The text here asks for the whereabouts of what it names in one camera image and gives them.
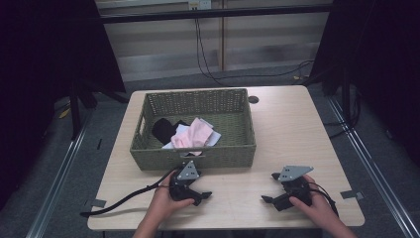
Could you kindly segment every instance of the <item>gray triangular controller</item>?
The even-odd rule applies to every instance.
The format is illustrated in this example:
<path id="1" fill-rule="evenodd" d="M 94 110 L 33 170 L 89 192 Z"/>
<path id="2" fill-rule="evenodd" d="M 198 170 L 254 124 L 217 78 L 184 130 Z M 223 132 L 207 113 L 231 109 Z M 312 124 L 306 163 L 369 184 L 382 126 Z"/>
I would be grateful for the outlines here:
<path id="1" fill-rule="evenodd" d="M 193 161 L 188 162 L 184 169 L 179 173 L 178 180 L 189 180 L 189 179 L 198 179 L 200 175 L 198 174 L 197 169 Z"/>
<path id="2" fill-rule="evenodd" d="M 313 171 L 313 167 L 302 167 L 302 166 L 286 166 L 281 171 L 278 180 L 280 181 L 292 181 L 295 180 L 311 171 Z"/>

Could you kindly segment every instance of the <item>metal rail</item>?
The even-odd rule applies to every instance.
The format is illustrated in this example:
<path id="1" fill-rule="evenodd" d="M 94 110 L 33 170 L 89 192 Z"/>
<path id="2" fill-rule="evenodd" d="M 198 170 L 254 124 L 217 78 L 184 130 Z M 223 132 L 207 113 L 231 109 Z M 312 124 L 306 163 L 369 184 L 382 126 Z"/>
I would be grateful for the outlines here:
<path id="1" fill-rule="evenodd" d="M 341 108 L 337 99 L 330 97 L 329 98 L 330 106 L 333 109 L 336 117 L 339 121 L 345 121 L 343 116 L 343 109 Z M 349 137 L 350 142 L 356 150 L 359 158 L 367 169 L 367 173 L 370 175 L 374 185 L 376 186 L 379 193 L 382 195 L 383 200 L 388 206 L 390 212 L 394 216 L 396 222 L 404 233 L 405 237 L 420 237 L 420 233 L 415 226 L 413 220 L 408 214 L 405 207 L 402 205 L 401 201 L 395 194 L 395 192 L 390 187 L 389 183 L 386 181 L 380 169 L 377 167 L 372 156 L 368 152 L 365 144 L 362 142 L 358 133 L 355 129 L 350 128 L 347 124 L 343 124 L 343 129 L 347 131 L 347 136 Z"/>
<path id="2" fill-rule="evenodd" d="M 74 141 L 71 141 L 67 153 L 65 154 L 64 160 L 62 161 L 61 167 L 59 168 L 58 173 L 56 174 L 52 183 L 52 187 L 50 188 L 50 191 L 47 194 L 43 205 L 38 211 L 37 216 L 35 217 L 35 220 L 32 223 L 31 228 L 26 236 L 27 238 L 41 238 L 44 236 L 47 225 L 53 214 L 53 210 L 55 209 L 55 205 L 58 201 L 59 194 L 64 185 L 65 179 L 83 141 L 84 134 L 86 132 L 86 125 L 88 124 L 91 115 L 92 110 L 89 110 L 79 134 Z"/>
<path id="3" fill-rule="evenodd" d="M 300 6 L 281 6 L 269 8 L 234 8 L 234 9 L 215 9 L 199 11 L 178 11 L 148 14 L 116 14 L 105 15 L 99 18 L 65 19 L 67 24 L 115 24 L 130 22 L 151 22 L 182 19 L 201 19 L 201 18 L 222 18 L 222 17 L 245 17 L 262 15 L 282 15 L 282 14 L 301 14 L 301 13 L 321 13 L 333 11 L 352 11 L 365 6 L 362 4 L 318 4 Z"/>

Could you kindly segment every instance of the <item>woven basket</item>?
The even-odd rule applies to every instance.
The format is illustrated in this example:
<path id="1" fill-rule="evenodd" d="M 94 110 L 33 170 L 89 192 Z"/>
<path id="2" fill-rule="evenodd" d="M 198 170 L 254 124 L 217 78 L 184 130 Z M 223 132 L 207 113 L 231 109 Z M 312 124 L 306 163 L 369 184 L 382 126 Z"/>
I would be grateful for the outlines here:
<path id="1" fill-rule="evenodd" d="M 201 117 L 222 135 L 214 147 L 164 150 L 152 135 L 157 120 L 191 124 Z M 183 157 L 186 152 L 203 152 Z M 246 89 L 217 89 L 147 93 L 130 152 L 142 171 L 169 170 L 194 161 L 199 169 L 246 168 L 256 151 L 253 121 Z"/>

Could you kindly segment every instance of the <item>light wood tabletop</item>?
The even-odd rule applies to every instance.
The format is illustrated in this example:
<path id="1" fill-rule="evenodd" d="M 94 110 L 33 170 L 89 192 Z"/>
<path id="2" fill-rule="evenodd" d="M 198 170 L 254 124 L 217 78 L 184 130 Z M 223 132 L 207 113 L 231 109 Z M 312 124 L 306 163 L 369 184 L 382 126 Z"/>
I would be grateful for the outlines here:
<path id="1" fill-rule="evenodd" d="M 357 200 L 343 199 L 340 195 L 340 192 L 351 190 L 351 187 L 306 87 L 248 87 L 247 90 L 249 96 L 260 99 L 257 104 L 250 104 L 257 142 L 253 166 L 246 169 L 201 169 L 202 177 L 191 188 L 198 192 L 212 191 L 211 197 L 203 200 L 199 206 L 191 205 L 175 212 L 160 229 L 314 227 L 296 208 L 278 212 L 272 204 L 265 203 L 261 198 L 261 195 L 277 197 L 284 193 L 281 183 L 271 177 L 272 173 L 280 173 L 284 166 L 313 167 L 309 175 L 337 202 L 343 222 L 348 226 L 363 225 L 365 218 Z M 150 91 L 132 94 L 121 124 L 96 196 L 97 199 L 106 200 L 106 206 L 153 184 L 166 173 L 141 171 L 130 154 L 147 92 Z M 146 214 L 153 194 L 152 191 L 140 194 L 115 210 L 89 217 L 89 228 L 136 229 Z"/>

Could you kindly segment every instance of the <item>pink cloth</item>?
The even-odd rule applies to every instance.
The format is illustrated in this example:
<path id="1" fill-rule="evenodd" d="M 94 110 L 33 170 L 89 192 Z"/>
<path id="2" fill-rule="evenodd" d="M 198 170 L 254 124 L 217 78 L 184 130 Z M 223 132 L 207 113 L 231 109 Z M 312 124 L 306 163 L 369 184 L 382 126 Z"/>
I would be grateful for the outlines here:
<path id="1" fill-rule="evenodd" d="M 212 133 L 213 129 L 211 129 L 207 123 L 195 118 L 188 130 L 172 136 L 170 141 L 172 142 L 174 148 L 204 147 Z M 190 153 L 195 156 L 201 154 L 201 152 Z"/>

